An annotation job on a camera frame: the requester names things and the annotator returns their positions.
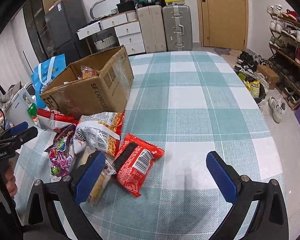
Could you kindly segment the red corn chips bag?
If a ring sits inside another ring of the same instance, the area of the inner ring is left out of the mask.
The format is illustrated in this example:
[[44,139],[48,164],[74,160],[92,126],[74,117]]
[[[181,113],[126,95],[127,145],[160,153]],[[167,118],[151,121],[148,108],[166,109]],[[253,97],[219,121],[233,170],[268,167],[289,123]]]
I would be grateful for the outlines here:
[[39,108],[37,111],[38,125],[43,130],[60,132],[69,125],[77,125],[78,120],[75,118],[59,113],[58,111],[50,111]]

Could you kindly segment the woven laundry basket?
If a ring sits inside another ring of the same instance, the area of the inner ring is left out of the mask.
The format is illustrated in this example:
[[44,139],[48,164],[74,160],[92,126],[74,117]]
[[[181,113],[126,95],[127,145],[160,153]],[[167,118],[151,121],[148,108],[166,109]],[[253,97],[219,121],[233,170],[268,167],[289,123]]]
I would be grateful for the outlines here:
[[102,51],[102,50],[107,50],[109,48],[113,48],[116,46],[116,37],[111,35],[111,36],[108,36],[107,38],[104,38],[104,39],[99,39],[97,40],[94,44],[95,44],[95,47],[96,49],[99,51]]

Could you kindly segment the beige hard suitcase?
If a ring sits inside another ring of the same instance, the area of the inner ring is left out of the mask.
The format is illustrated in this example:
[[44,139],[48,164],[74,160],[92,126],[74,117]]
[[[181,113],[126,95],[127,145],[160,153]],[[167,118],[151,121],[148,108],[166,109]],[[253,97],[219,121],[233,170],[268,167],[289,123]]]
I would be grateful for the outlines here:
[[167,51],[162,7],[150,5],[138,8],[137,16],[146,53]]

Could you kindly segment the blue Doraemon tote bag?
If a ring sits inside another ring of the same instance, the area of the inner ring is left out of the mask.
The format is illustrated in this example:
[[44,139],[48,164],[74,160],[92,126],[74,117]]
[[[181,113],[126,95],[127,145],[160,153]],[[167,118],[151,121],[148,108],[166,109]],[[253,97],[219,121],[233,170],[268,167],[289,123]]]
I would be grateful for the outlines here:
[[51,59],[38,64],[31,75],[35,89],[36,105],[38,108],[46,108],[46,104],[40,94],[50,85],[50,83],[66,68],[65,55],[53,56]]

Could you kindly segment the oval mirror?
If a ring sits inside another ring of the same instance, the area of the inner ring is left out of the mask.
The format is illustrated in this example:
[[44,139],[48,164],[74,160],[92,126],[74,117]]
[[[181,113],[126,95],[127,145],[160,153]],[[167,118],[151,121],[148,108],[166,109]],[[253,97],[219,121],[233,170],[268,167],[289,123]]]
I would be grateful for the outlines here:
[[111,15],[112,13],[117,13],[117,4],[120,0],[99,0],[95,2],[89,10],[90,17],[93,20],[97,20],[103,16]]

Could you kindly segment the white drawer desk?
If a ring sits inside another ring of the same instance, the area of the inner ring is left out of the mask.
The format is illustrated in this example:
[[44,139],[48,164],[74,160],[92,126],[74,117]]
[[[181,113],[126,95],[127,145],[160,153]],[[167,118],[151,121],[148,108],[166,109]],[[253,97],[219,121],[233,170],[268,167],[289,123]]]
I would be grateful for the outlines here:
[[80,40],[87,40],[90,37],[94,43],[111,35],[116,37],[116,47],[125,46],[128,55],[146,52],[135,10],[95,21],[77,31]]

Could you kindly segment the bread bun clear wrapper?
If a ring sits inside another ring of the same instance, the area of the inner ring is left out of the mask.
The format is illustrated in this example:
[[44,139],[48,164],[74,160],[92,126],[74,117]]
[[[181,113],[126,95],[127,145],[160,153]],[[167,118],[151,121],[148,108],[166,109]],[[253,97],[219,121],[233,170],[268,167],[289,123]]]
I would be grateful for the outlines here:
[[81,76],[78,76],[78,79],[86,79],[93,76],[99,76],[97,70],[94,68],[81,65]]

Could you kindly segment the shoe rack with shoes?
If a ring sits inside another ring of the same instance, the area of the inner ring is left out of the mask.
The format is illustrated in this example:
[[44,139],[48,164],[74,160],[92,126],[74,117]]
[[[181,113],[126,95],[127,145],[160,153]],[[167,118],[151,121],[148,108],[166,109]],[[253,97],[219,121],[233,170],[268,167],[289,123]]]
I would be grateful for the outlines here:
[[300,106],[300,16],[283,10],[280,4],[267,6],[271,20],[268,59],[270,68],[279,75],[276,88],[292,110]]

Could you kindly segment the silver aluminium suitcase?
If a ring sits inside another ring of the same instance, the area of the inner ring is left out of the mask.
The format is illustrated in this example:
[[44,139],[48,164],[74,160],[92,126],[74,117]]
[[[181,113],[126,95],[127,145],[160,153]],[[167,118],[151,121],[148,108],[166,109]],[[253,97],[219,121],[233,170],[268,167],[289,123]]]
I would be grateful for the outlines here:
[[167,5],[162,9],[168,51],[193,48],[191,11],[188,5]]

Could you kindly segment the white electric kettle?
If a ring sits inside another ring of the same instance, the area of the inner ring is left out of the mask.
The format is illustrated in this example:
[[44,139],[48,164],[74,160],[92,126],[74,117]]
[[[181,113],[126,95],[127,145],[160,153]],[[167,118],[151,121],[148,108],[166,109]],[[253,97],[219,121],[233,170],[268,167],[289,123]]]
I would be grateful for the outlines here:
[[27,122],[28,126],[34,126],[32,117],[27,112],[28,108],[35,103],[29,92],[23,87],[11,98],[4,107],[5,118],[14,126]]

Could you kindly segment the checked green tablecloth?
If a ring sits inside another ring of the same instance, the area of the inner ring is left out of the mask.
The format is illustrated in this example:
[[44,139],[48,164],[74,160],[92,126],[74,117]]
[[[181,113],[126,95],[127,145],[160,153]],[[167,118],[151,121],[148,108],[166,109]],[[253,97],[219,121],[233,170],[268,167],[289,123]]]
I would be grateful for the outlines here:
[[[264,117],[233,69],[218,55],[173,51],[129,56],[134,80],[119,149],[129,133],[165,151],[154,162],[134,197],[115,175],[96,205],[80,204],[101,239],[211,239],[232,204],[227,203],[206,166],[215,151],[239,175],[267,183],[282,167]],[[55,133],[38,135],[21,149],[15,176],[19,219],[32,186],[59,181],[45,150]],[[252,202],[237,233],[242,237],[254,215]],[[23,239],[14,233],[16,239]]]

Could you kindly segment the cardboard SF Express box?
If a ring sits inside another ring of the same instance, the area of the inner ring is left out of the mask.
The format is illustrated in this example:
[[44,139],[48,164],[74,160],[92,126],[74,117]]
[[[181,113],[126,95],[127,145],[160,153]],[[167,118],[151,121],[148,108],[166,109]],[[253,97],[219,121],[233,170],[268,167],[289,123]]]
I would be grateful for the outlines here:
[[[99,76],[78,79],[81,65]],[[79,118],[125,110],[134,75],[125,46],[94,53],[70,63],[40,94],[50,110]]]

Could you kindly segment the black refrigerator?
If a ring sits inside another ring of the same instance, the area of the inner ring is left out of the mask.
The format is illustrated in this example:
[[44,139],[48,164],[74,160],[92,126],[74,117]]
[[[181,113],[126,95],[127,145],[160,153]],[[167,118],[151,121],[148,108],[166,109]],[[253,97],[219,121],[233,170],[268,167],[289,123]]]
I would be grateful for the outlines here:
[[45,15],[45,20],[56,54],[63,54],[66,64],[90,55],[87,41],[77,35],[88,24],[81,0],[58,2]]

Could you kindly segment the white red noodle snack bag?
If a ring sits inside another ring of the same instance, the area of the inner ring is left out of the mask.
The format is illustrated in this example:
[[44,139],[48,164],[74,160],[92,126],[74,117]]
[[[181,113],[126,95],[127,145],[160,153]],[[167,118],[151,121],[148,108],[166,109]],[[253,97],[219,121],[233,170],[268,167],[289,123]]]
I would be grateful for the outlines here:
[[125,114],[102,112],[81,116],[73,137],[74,152],[94,148],[114,158],[119,150]]

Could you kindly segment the purple candy bag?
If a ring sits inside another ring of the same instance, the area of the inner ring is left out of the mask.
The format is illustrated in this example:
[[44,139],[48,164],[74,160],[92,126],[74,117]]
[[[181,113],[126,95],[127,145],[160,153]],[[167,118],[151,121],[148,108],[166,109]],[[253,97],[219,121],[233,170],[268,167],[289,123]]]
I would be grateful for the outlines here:
[[45,152],[48,153],[51,161],[50,173],[55,177],[68,175],[76,160],[74,153],[73,137],[76,125],[66,126],[57,133],[53,139],[53,144]]

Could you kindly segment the small cardboard box on floor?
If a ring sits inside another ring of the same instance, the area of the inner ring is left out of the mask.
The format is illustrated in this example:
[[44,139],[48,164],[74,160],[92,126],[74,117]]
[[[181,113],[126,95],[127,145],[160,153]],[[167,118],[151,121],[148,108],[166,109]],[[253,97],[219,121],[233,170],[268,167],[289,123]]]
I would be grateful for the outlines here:
[[269,89],[274,90],[279,81],[279,76],[269,66],[259,64],[257,71],[265,77],[265,80],[269,84]]

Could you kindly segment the dark glass cabinet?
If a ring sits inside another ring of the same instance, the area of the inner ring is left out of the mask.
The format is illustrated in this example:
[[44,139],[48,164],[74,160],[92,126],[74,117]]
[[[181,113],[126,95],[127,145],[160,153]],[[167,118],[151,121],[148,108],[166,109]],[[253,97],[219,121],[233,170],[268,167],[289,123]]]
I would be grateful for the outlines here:
[[55,46],[45,20],[45,15],[59,0],[27,0],[23,6],[26,30],[40,63],[55,55]]

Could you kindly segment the cracker sandwich clear pack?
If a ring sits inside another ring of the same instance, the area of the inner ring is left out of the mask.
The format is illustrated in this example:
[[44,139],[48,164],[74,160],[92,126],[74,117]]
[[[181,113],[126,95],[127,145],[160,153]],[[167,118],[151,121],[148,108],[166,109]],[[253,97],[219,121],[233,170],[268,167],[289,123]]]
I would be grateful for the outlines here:
[[[85,151],[78,156],[78,160],[76,161],[76,168],[80,167],[81,165],[84,165],[87,162],[89,155],[91,155],[94,152],[95,148],[87,146],[85,148]],[[113,168],[113,162],[114,158],[106,154],[106,162],[104,169],[99,175],[93,189],[89,193],[89,196],[86,200],[86,202],[90,205],[96,205],[98,203],[106,188],[106,185],[110,181],[111,176],[116,174],[116,171]]]

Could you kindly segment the wooden door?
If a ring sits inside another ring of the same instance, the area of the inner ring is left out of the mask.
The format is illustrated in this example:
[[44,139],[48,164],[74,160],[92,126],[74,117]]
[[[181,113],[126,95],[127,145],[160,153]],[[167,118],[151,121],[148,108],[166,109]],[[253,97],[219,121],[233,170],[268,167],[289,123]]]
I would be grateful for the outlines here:
[[197,0],[199,40],[204,47],[245,50],[248,0]]

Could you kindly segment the trash bin with yellow wrappers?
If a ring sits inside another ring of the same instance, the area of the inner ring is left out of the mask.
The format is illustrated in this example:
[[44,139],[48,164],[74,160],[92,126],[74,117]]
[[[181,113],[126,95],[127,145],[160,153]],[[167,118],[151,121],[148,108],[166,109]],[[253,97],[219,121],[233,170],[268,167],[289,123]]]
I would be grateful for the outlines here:
[[266,89],[260,81],[256,80],[253,77],[247,76],[243,73],[238,74],[239,78],[242,80],[246,88],[249,90],[249,93],[255,100],[257,104],[260,104],[262,100],[266,98]]

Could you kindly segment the white sneaker on floor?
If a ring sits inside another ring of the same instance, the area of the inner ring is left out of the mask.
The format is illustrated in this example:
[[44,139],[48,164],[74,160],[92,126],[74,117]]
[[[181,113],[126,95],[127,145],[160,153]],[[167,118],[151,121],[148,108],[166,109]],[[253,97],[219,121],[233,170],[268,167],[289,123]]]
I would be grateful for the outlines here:
[[271,96],[268,99],[268,105],[272,111],[273,119],[276,123],[280,123],[286,113],[286,101],[282,95],[279,95],[277,98]]

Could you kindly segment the red black snack packet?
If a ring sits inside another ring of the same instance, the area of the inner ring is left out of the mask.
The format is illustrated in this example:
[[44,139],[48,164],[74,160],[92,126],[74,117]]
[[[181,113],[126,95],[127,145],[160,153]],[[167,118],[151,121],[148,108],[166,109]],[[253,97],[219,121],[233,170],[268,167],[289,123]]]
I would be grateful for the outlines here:
[[164,153],[158,146],[128,133],[113,162],[116,181],[134,197],[141,196],[147,174]]

